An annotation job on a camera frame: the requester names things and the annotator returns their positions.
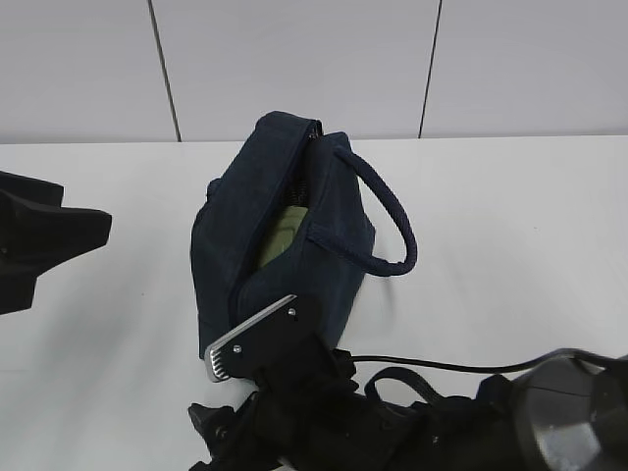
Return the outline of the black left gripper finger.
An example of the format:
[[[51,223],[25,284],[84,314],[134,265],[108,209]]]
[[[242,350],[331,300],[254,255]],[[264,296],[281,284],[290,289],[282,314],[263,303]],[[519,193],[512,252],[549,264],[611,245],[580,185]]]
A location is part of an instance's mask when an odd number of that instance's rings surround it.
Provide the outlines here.
[[[28,274],[43,273],[107,244],[112,216],[101,210],[33,205],[28,208]]]

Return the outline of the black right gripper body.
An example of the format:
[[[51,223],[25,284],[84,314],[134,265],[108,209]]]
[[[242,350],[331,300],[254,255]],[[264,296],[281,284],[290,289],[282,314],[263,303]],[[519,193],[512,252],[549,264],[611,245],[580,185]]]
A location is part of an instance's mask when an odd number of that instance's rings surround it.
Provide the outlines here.
[[[239,408],[192,404],[211,460],[196,470],[389,470],[421,422],[412,407],[357,393],[348,353],[303,342],[254,370]]]

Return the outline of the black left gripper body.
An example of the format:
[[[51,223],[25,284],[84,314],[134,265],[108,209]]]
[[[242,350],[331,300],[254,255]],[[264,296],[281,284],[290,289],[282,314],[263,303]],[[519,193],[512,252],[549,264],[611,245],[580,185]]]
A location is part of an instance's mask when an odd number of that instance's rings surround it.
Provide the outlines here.
[[[64,188],[57,184],[1,172],[1,313],[30,309],[38,278],[36,263],[20,248],[26,225],[20,216],[29,204],[59,208]]]

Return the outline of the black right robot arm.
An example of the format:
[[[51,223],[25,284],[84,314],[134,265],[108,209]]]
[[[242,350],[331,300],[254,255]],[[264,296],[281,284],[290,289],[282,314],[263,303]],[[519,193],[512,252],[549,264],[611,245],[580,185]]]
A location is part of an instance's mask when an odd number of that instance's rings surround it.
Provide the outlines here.
[[[359,387],[355,358],[315,341],[255,367],[239,407],[194,403],[210,470],[623,470],[627,362],[555,352],[474,397],[391,366]]]

